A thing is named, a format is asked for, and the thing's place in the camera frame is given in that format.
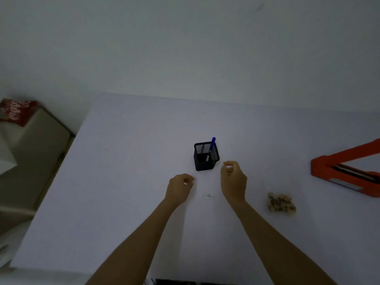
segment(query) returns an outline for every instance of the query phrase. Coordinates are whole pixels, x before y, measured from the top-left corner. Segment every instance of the white sticker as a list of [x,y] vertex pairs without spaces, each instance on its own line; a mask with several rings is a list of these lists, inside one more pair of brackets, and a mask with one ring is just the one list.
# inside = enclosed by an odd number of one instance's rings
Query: white sticker
[[331,178],[330,181],[333,182],[333,183],[339,184],[341,186],[344,186],[344,187],[356,190],[356,191],[362,189],[362,187],[356,186],[354,184],[351,184],[349,182],[345,182],[345,181],[342,181],[342,180],[339,180],[339,179],[336,179],[336,178]]

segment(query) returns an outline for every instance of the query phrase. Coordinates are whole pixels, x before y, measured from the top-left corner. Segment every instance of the table surface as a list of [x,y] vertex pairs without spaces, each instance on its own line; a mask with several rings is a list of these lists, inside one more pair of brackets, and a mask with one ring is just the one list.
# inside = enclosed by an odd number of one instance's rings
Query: table surface
[[[101,94],[12,265],[93,273],[186,172],[195,186],[170,218],[150,276],[272,284],[220,190],[221,162],[237,160],[247,201],[336,282],[379,284],[380,200],[310,174],[312,158],[373,141],[379,124],[379,114]],[[221,161],[197,172],[193,145],[212,137]],[[380,169],[375,159],[361,163]],[[297,213],[269,212],[269,191],[289,194]]]

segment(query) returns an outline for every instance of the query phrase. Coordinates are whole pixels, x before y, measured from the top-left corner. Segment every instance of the hand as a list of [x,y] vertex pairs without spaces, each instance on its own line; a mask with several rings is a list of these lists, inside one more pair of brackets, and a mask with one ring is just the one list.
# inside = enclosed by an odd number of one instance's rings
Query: hand
[[169,181],[165,199],[175,208],[186,201],[194,185],[194,177],[189,174],[175,175]]
[[236,161],[226,161],[220,169],[221,191],[231,206],[245,203],[247,177]]

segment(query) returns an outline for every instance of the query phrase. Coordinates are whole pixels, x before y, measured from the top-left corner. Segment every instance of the red package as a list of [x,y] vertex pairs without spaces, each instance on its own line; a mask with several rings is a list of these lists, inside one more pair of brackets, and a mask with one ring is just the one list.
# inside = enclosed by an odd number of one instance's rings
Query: red package
[[3,99],[0,103],[0,121],[16,123],[24,127],[38,108],[37,101],[19,102]]

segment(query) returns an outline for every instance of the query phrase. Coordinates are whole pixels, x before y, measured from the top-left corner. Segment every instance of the person's left arm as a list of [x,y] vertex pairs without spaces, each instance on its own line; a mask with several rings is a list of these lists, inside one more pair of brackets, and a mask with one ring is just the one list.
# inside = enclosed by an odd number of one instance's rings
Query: person's left arm
[[164,200],[112,252],[86,285],[143,284],[166,223],[174,210],[186,201],[193,181],[194,177],[188,174],[176,175],[170,179]]

